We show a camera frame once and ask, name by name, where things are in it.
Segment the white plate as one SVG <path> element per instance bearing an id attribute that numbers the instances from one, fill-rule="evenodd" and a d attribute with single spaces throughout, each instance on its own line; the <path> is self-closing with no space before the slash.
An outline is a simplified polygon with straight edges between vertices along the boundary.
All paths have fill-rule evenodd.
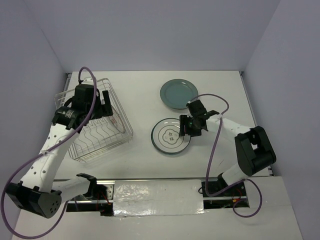
<path id="1" fill-rule="evenodd" d="M 185 149 L 160 149 L 160 148 L 155 148 L 155 150 L 158 153 L 168 157 L 178 156 L 186 151 Z"/>
<path id="2" fill-rule="evenodd" d="M 191 142 L 189 135 L 180 136 L 180 120 L 177 118 L 164 118 L 157 122 L 150 137 L 153 146 L 162 150 L 186 149 Z"/>

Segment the teal green plate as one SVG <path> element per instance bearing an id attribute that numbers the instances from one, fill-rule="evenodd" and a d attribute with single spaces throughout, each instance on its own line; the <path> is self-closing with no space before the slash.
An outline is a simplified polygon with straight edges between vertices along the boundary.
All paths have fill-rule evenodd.
<path id="1" fill-rule="evenodd" d="M 196 98 L 198 94 L 196 86 L 185 79 L 169 80 L 159 91 L 162 102 L 167 107 L 175 110 L 186 109 L 186 104 Z"/>

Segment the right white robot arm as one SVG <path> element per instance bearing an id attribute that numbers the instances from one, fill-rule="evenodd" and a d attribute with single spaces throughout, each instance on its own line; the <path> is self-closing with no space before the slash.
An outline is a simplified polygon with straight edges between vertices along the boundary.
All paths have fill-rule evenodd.
<path id="1" fill-rule="evenodd" d="M 228 196 L 234 191 L 235 185 L 242 183 L 247 177 L 255 175 L 276 162 L 275 151 L 263 127 L 244 126 L 223 117 L 222 113 L 215 110 L 207 111 L 199 99 L 189 101 L 186 107 L 190 115 L 181 115 L 179 117 L 180 136 L 199 137 L 202 135 L 202 131 L 216 134 L 207 165 L 203 189 L 207 196 L 215 197 L 219 194 Z M 221 134 L 227 140 L 234 141 L 237 163 L 218 175 L 218 192 L 210 193 L 210 169 Z"/>

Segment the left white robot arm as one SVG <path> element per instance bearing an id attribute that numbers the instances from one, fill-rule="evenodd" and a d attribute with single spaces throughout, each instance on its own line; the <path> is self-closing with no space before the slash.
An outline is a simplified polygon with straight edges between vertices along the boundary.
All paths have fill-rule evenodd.
<path id="1" fill-rule="evenodd" d="M 19 183 L 9 183 L 6 193 L 16 206 L 44 218 L 53 217 L 62 203 L 79 195 L 86 199 L 106 199 L 108 189 L 94 176 L 79 173 L 74 178 L 53 185 L 65 155 L 88 121 L 113 114 L 109 92 L 93 85 L 76 86 L 73 97 L 58 108 L 40 157 L 32 163 Z"/>

